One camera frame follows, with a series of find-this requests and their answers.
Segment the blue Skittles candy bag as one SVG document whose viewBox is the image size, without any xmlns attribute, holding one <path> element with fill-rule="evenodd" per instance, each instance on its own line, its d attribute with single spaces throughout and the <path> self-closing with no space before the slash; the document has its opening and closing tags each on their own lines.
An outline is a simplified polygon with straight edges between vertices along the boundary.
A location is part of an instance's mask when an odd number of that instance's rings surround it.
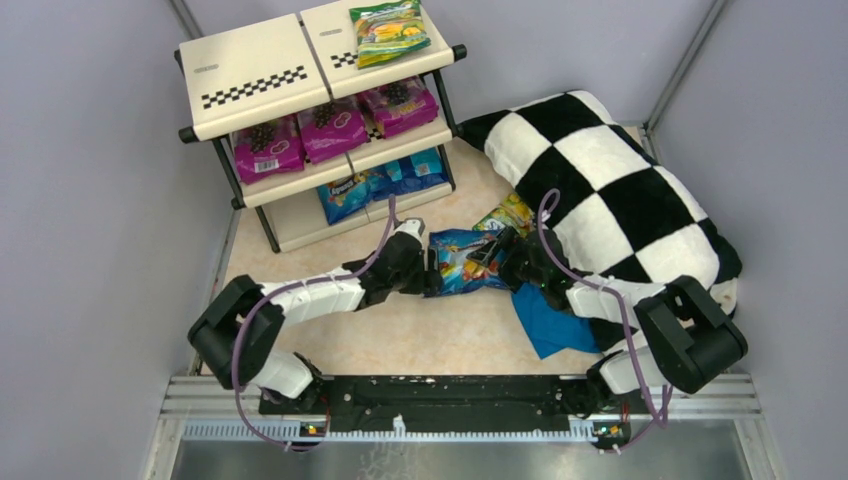
<svg viewBox="0 0 848 480">
<path fill-rule="evenodd" d="M 507 290 L 508 286 L 498 273 L 505 258 L 503 251 L 486 267 L 469 259 L 472 253 L 495 241 L 498 234 L 497 230 L 447 229 L 431 232 L 428 258 L 435 261 L 435 270 L 441 278 L 441 286 L 434 296 L 471 293 L 484 287 Z"/>
</svg>

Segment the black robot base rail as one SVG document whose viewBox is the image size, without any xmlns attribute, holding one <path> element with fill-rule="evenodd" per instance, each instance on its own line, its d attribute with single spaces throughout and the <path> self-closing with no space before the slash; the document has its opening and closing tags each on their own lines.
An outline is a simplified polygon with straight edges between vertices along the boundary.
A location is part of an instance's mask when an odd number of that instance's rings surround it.
<svg viewBox="0 0 848 480">
<path fill-rule="evenodd" d="M 262 415 L 317 415 L 333 433 L 388 431 L 396 417 L 412 433 L 565 431 L 592 414 L 644 414 L 640 394 L 614 395 L 583 375 L 323 377 L 296 399 L 263 400 Z"/>
</svg>

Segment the green Fox's candy bag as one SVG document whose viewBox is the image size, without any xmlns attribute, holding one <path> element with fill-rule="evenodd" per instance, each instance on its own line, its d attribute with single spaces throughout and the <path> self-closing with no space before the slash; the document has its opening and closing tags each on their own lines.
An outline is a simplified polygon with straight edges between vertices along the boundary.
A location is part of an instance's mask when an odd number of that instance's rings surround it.
<svg viewBox="0 0 848 480">
<path fill-rule="evenodd" d="M 535 229 L 535 213 L 513 192 L 507 195 L 493 210 L 473 225 L 474 231 L 500 231 L 511 227 L 525 237 Z"/>
</svg>

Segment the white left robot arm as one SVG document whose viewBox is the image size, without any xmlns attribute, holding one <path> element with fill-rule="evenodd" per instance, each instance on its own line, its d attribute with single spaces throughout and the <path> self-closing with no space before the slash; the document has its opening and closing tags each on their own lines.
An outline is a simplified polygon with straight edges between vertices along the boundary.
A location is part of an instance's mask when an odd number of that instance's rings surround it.
<svg viewBox="0 0 848 480">
<path fill-rule="evenodd" d="M 286 327 L 386 301 L 392 293 L 425 296 L 442 280 L 425 259 L 419 237 L 392 234 L 369 258 L 346 262 L 325 274 L 282 283 L 232 279 L 187 334 L 190 345 L 226 390 L 255 385 L 277 397 L 297 399 L 316 370 L 296 353 L 274 345 Z"/>
</svg>

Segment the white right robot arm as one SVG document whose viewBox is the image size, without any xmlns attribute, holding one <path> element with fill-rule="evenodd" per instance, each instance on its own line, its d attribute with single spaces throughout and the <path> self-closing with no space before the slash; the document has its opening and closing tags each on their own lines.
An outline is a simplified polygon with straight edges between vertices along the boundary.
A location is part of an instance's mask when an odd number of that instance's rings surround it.
<svg viewBox="0 0 848 480">
<path fill-rule="evenodd" d="M 553 239 L 547 229 L 522 237 L 508 227 L 467 259 L 494 268 L 512 291 L 537 287 L 556 311 L 620 326 L 624 347 L 593 368 L 610 393 L 670 386 L 694 394 L 747 355 L 741 330 L 693 277 L 656 284 L 573 270 Z"/>
</svg>

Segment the purple grape candy bag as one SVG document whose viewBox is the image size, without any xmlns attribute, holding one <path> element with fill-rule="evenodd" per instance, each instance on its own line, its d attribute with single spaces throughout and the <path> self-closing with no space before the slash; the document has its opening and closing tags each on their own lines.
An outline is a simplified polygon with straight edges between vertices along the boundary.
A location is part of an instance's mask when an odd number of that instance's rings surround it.
<svg viewBox="0 0 848 480">
<path fill-rule="evenodd" d="M 355 96 L 332 100 L 296 114 L 311 163 L 331 160 L 368 142 L 364 115 Z"/>
<path fill-rule="evenodd" d="M 386 139 L 435 120 L 439 112 L 438 103 L 419 76 L 360 92 L 357 99 Z"/>
<path fill-rule="evenodd" d="M 236 172 L 246 185 L 305 169 L 306 152 L 294 115 L 237 131 L 233 141 Z"/>
</svg>

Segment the green yellow candy bag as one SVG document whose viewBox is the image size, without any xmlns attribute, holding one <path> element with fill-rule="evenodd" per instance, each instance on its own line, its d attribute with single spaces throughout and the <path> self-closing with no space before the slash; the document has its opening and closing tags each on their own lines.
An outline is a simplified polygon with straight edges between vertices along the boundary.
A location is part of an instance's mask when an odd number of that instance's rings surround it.
<svg viewBox="0 0 848 480">
<path fill-rule="evenodd" d="M 375 67 L 427 48 L 431 39 L 418 0 L 350 8 L 357 43 L 357 67 Z"/>
</svg>

